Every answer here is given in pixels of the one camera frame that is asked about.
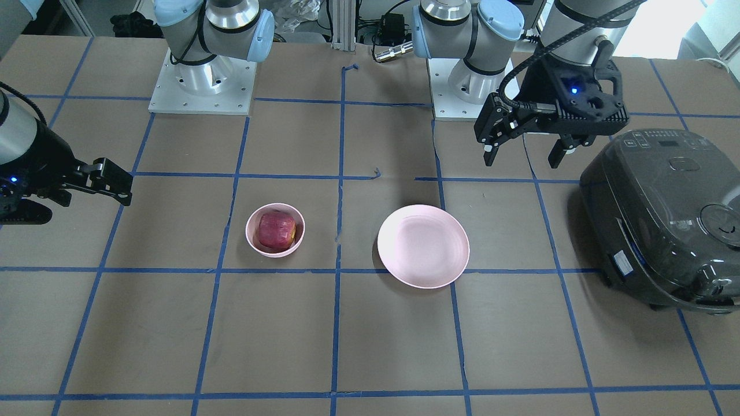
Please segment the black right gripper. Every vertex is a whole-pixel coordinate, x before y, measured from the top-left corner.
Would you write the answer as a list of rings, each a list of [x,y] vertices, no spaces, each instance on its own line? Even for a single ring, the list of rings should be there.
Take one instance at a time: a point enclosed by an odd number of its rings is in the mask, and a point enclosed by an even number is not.
[[[2,164],[2,224],[47,224],[52,206],[71,205],[76,190],[105,195],[131,205],[133,176],[108,158],[85,164],[48,126],[36,120],[25,153]]]

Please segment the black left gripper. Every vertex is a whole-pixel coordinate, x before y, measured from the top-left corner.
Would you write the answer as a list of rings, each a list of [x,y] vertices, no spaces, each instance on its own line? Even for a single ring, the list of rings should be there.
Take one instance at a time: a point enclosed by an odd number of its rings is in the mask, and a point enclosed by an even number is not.
[[[486,166],[493,165],[509,140],[524,133],[554,133],[560,138],[547,161],[557,169],[568,152],[590,145],[590,135],[616,134],[631,121],[622,76],[611,58],[579,66],[547,55],[523,71],[515,100],[531,108],[507,105],[501,93],[492,92],[474,122]]]

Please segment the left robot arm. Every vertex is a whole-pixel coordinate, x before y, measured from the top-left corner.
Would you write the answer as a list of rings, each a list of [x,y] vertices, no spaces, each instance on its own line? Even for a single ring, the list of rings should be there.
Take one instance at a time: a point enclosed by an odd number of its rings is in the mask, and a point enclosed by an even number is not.
[[[476,141],[491,166],[500,147],[527,133],[557,134],[555,169],[567,152],[614,135],[630,121],[613,53],[640,1],[555,1],[533,54],[506,70],[526,19],[510,1],[420,1],[410,27],[421,58],[456,59],[450,87],[483,106]]]

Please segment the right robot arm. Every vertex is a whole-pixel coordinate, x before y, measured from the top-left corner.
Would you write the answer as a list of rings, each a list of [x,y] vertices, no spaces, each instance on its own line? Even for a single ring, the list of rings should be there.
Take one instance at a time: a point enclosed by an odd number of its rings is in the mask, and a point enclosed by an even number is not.
[[[261,62],[272,47],[274,16],[257,1],[156,1],[155,17],[189,93],[217,93],[229,78],[229,60]],[[107,158],[86,164],[48,126],[39,106],[2,84],[2,224],[47,224],[50,208],[71,204],[71,190],[101,194],[123,206],[133,177]]]

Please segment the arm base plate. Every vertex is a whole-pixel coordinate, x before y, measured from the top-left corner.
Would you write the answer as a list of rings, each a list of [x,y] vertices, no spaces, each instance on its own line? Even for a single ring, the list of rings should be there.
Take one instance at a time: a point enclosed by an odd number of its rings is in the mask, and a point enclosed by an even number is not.
[[[484,100],[513,69],[512,61],[508,60],[500,73],[484,76],[468,68],[463,59],[454,58],[428,59],[427,66],[437,121],[475,121]]]
[[[199,66],[174,64],[167,51],[148,111],[248,116],[256,73],[256,62],[219,55]]]

